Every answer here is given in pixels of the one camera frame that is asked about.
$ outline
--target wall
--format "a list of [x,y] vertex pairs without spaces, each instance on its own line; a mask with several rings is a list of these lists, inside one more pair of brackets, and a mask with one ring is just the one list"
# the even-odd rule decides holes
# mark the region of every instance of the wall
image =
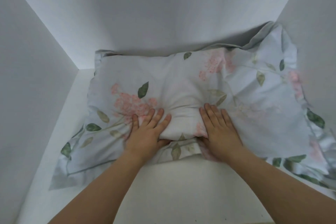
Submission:
[[167,55],[227,39],[276,20],[287,1],[27,0],[79,69],[93,68],[100,48]]
[[0,223],[12,223],[77,67],[25,0],[0,0]]
[[336,0],[289,0],[278,21],[298,48],[306,98],[336,132]]

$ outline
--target finger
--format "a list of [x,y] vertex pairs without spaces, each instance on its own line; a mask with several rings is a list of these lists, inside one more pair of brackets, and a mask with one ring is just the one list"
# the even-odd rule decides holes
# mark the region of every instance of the finger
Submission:
[[156,126],[155,131],[158,133],[158,134],[161,134],[165,129],[166,127],[168,126],[168,124],[170,123],[170,120],[171,120],[171,115],[168,114],[165,119],[159,124]]
[[227,112],[225,109],[222,109],[222,110],[221,110],[221,113],[222,113],[222,115],[223,115],[225,124],[226,124],[228,127],[233,127],[233,124],[232,124],[232,121],[231,121],[230,116],[228,115],[228,112]]
[[147,126],[149,124],[149,122],[151,121],[151,119],[153,118],[153,115],[155,113],[155,110],[154,109],[150,109],[147,116],[145,117],[145,119],[143,120],[141,126],[144,127],[144,126]]
[[219,127],[219,122],[218,122],[218,120],[217,120],[217,117],[216,117],[216,115],[214,114],[214,112],[212,111],[210,105],[209,105],[208,103],[206,103],[206,104],[204,105],[204,108],[205,108],[205,110],[207,111],[207,114],[208,114],[208,116],[209,116],[209,118],[210,118],[211,123],[213,124],[213,126],[214,126],[214,127]]
[[207,148],[209,147],[210,141],[207,138],[201,137],[200,140],[205,144]]
[[213,113],[216,115],[219,124],[220,124],[221,126],[225,126],[225,121],[224,121],[224,119],[223,119],[223,116],[222,116],[221,113],[219,112],[217,106],[212,105],[212,106],[211,106],[211,110],[212,110]]
[[138,120],[138,116],[136,114],[133,114],[133,122],[132,122],[132,132],[136,131],[139,128],[139,120]]
[[207,115],[207,113],[206,113],[206,111],[204,110],[203,107],[199,108],[199,113],[201,114],[204,126],[207,129],[207,131],[209,131],[210,129],[212,129],[213,128],[213,124],[212,124],[209,116]]
[[157,142],[157,149],[160,150],[162,147],[170,144],[172,141],[168,139],[161,139]]
[[163,116],[164,110],[162,108],[159,109],[157,114],[154,116],[154,118],[149,122],[148,127],[149,128],[155,128],[155,126],[158,124],[158,122],[161,120]]

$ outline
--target white surface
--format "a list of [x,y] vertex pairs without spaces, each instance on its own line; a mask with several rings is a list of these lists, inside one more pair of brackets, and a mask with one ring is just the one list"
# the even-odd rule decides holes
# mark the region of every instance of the white surface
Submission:
[[[80,70],[36,172],[17,224],[46,224],[83,188],[48,191],[59,152],[82,125],[93,69]],[[332,197],[329,190],[306,184]],[[115,223],[253,223],[271,221],[247,184],[227,165],[202,158],[143,167]]]
[[27,0],[79,69],[93,68],[102,48],[155,56],[194,50],[276,20],[287,1]]
[[0,223],[12,223],[78,69],[25,0],[0,0]]
[[336,0],[289,0],[279,22],[298,48],[306,98],[336,132]]

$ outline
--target fabric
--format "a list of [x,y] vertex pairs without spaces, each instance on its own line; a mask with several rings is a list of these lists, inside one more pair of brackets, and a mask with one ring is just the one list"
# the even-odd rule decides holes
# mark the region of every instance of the fabric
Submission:
[[329,185],[322,181],[333,167],[319,141],[334,138],[323,131],[324,120],[307,108],[296,52],[282,26],[272,22],[242,48],[213,45],[168,57],[98,51],[89,116],[61,150],[50,188],[91,182],[122,154],[132,115],[141,123],[150,108],[171,113],[160,138],[175,141],[150,163],[193,154],[216,161],[197,140],[207,137],[199,114],[206,102],[227,109],[243,144],[257,156],[321,186],[333,186],[333,179]]

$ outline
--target bare skin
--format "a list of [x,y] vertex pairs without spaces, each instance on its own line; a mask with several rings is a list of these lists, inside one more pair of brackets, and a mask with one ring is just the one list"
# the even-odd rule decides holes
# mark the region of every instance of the bare skin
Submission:
[[[226,162],[250,186],[276,224],[336,223],[336,201],[285,174],[256,157],[242,145],[225,110],[205,104],[200,108],[209,138],[204,144]],[[126,149],[103,174],[91,182],[50,224],[107,224],[115,219],[119,206],[141,167],[169,140],[159,140],[171,116],[158,124],[160,109],[150,110],[141,126],[133,116],[133,128]]]

